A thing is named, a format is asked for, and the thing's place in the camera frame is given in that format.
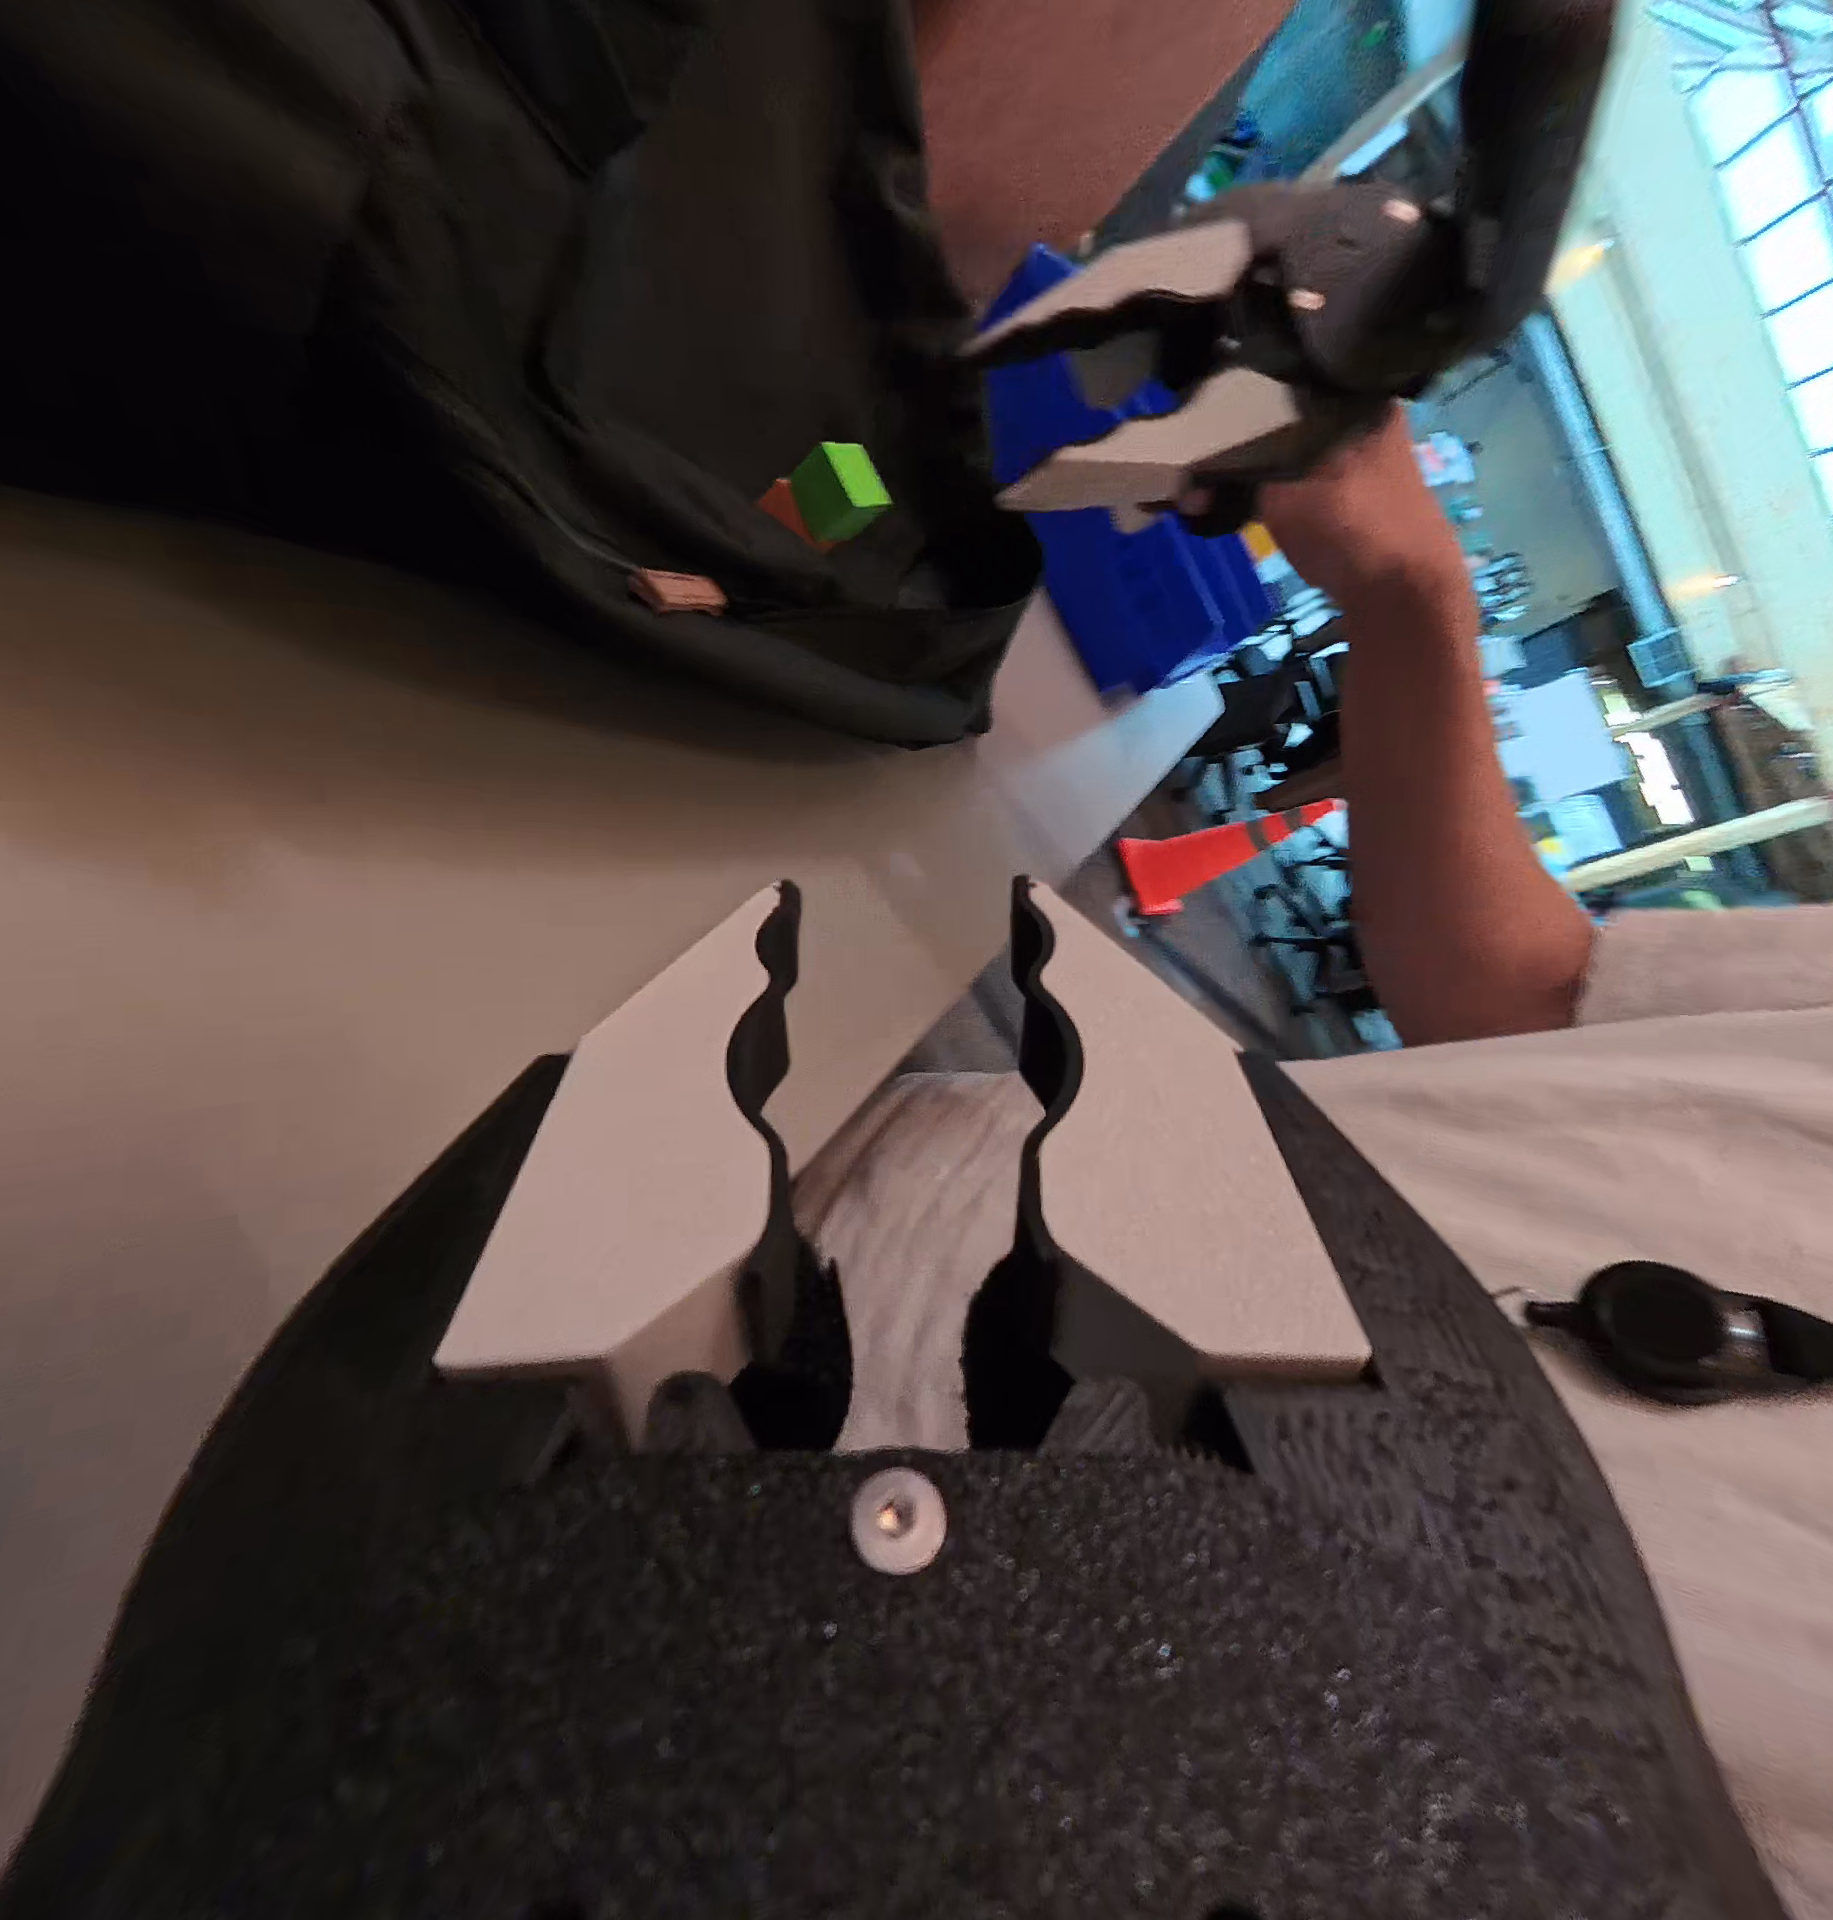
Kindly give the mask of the person's white shirt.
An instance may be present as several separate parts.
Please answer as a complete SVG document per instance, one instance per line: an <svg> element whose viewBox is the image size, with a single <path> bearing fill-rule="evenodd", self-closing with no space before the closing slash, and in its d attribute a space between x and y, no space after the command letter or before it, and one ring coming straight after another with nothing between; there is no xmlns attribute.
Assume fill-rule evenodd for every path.
<svg viewBox="0 0 1833 1920"><path fill-rule="evenodd" d="M1498 1300L1654 1259L1833 1317L1833 904L1627 910L1563 1033L1291 1060ZM843 1446L961 1446L961 1325L1014 1242L1016 1074L901 1074L804 1174L843 1271ZM1659 1583L1786 1915L1833 1915L1833 1393L1659 1408L1541 1357Z"/></svg>

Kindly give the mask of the black office chair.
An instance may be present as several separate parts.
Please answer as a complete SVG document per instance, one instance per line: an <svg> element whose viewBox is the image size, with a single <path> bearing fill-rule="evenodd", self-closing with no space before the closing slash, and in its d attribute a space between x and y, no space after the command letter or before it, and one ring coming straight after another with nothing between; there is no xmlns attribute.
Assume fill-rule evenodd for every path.
<svg viewBox="0 0 1833 1920"><path fill-rule="evenodd" d="M1216 717L1191 743L1191 760L1232 760L1259 752L1268 774L1304 779L1343 752L1349 650L1268 663L1261 672L1216 676Z"/></svg>

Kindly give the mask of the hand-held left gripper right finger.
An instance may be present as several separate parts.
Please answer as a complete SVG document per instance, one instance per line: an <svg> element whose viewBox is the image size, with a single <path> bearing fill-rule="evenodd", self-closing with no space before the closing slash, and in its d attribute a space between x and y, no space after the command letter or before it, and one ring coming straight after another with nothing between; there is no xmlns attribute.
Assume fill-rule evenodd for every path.
<svg viewBox="0 0 1833 1920"><path fill-rule="evenodd" d="M1225 1384L1361 1384L1374 1343L1240 1045L1035 879L1014 888L1014 973L1049 1357L1135 1384L1153 1416Z"/></svg>

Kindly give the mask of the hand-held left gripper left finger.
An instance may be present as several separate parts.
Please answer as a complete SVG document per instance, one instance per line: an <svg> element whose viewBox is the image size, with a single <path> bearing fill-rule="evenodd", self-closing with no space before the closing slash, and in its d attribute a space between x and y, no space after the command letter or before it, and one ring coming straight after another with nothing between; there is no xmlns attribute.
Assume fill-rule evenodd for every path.
<svg viewBox="0 0 1833 1920"><path fill-rule="evenodd" d="M733 1388L782 1352L804 1238L766 1104L798 973L804 888L766 880L573 1045L430 1352L439 1379L564 1379L645 1441L664 1384Z"/></svg>

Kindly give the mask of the orange traffic cone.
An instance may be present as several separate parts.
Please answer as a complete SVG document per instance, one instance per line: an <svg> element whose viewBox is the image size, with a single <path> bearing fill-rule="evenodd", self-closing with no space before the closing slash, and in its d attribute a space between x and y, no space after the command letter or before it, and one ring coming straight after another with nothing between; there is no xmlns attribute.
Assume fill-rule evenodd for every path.
<svg viewBox="0 0 1833 1920"><path fill-rule="evenodd" d="M1287 811L1259 811L1221 828L1198 828L1176 838L1116 838L1116 866L1135 916L1155 920L1183 910L1191 891L1216 879L1240 870L1245 864L1278 851L1287 838L1349 811L1343 801L1308 801Z"/></svg>

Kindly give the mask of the person's right forearm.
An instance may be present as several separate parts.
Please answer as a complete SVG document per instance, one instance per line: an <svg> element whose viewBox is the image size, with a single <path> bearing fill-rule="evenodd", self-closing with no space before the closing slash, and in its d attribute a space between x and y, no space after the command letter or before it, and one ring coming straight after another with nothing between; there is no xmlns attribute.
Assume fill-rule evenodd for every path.
<svg viewBox="0 0 1833 1920"><path fill-rule="evenodd" d="M1369 982L1408 1045L1563 1033L1592 920L1537 864L1480 663L1480 592L1408 415L1261 490L1261 526L1349 634L1343 801Z"/></svg>

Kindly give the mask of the green cube block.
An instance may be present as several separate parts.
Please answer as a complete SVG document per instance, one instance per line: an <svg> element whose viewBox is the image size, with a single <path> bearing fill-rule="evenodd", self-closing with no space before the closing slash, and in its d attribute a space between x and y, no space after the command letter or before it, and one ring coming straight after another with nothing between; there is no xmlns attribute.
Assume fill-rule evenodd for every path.
<svg viewBox="0 0 1833 1920"><path fill-rule="evenodd" d="M891 509L891 490L856 440L818 440L787 475L787 497L806 541L843 548L856 541Z"/></svg>

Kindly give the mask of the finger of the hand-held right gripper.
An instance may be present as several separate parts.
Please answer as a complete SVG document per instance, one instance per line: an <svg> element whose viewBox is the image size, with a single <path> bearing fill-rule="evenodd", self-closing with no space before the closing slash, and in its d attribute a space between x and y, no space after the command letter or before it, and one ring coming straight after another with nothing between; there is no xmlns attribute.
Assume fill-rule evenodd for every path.
<svg viewBox="0 0 1833 1920"><path fill-rule="evenodd" d="M1245 263L1245 220L1170 224L1091 257L1005 323L980 328L955 358L975 372L1060 358L1097 413L1116 413L1148 387L1183 398L1216 364Z"/></svg>
<svg viewBox="0 0 1833 1920"><path fill-rule="evenodd" d="M1204 475L1254 470L1259 444L1304 433L1295 389L1261 372L1216 372L1166 415L1055 444L998 490L1004 509L1170 509Z"/></svg>

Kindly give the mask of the white desk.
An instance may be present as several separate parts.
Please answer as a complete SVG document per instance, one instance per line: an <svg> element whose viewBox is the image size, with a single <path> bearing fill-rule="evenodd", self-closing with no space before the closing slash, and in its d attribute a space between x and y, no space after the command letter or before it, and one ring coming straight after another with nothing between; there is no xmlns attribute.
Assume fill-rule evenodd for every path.
<svg viewBox="0 0 1833 1920"><path fill-rule="evenodd" d="M541 1051L763 880L806 896L806 1161L1213 717L1049 600L901 752L439 584L0 490L0 1868L230 1388Z"/></svg>

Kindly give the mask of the black backpack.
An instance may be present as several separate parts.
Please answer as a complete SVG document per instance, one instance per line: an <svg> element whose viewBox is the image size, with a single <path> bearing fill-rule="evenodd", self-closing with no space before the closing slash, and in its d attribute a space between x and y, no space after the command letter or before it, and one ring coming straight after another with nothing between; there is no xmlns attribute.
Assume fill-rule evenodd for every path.
<svg viewBox="0 0 1833 1920"><path fill-rule="evenodd" d="M1041 580L967 338L909 7L0 7L0 488L954 749Z"/></svg>

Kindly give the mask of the blue storage bins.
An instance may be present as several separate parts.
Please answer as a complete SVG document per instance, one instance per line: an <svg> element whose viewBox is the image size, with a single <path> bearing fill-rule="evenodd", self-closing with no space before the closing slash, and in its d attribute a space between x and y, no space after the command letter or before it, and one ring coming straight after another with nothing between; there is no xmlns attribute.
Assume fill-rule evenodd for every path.
<svg viewBox="0 0 1833 1920"><path fill-rule="evenodd" d="M1020 483L1060 444L1176 405L1163 382L1091 405L1069 349L991 364L980 398L998 488ZM1240 538L1198 538L1176 514L1129 538L1113 509L1033 509L1029 526L1072 650L1108 695L1189 679L1278 616Z"/></svg>

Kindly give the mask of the black badge reel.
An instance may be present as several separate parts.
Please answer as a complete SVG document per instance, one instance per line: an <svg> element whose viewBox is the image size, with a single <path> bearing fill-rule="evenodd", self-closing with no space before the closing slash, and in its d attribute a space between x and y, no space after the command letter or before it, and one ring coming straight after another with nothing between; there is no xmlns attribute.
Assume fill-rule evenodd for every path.
<svg viewBox="0 0 1833 1920"><path fill-rule="evenodd" d="M1569 1339L1647 1403L1833 1388L1833 1317L1718 1288L1676 1265L1609 1265L1574 1300L1526 1300L1525 1326Z"/></svg>

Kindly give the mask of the window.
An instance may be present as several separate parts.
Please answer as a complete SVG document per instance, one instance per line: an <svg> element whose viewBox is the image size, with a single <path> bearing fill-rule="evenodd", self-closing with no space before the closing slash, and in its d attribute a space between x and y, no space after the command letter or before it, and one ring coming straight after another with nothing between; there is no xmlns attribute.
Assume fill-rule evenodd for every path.
<svg viewBox="0 0 1833 1920"><path fill-rule="evenodd" d="M1654 0L1647 19L1833 526L1833 7Z"/></svg>

